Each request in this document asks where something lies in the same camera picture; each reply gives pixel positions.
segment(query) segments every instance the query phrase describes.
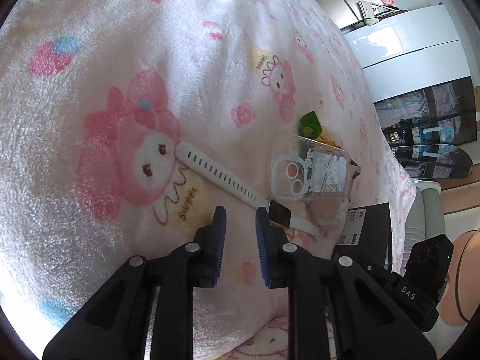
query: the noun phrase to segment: pink blanket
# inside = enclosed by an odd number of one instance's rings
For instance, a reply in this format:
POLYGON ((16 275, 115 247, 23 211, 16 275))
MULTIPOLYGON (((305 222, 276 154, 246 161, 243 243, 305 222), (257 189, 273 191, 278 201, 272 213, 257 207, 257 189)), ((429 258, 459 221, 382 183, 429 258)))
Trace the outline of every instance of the pink blanket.
MULTIPOLYGON (((20 0, 0 50, 0 291, 38 356, 128 257, 168 254, 217 205, 222 276, 195 291, 195 356, 286 316, 286 291, 263 285, 254 210, 179 164, 179 140, 269 198, 273 138, 315 110, 362 167, 352 206, 390 203, 399 269, 415 189, 313 0, 20 0)), ((328 258, 338 231, 289 236, 328 258)))

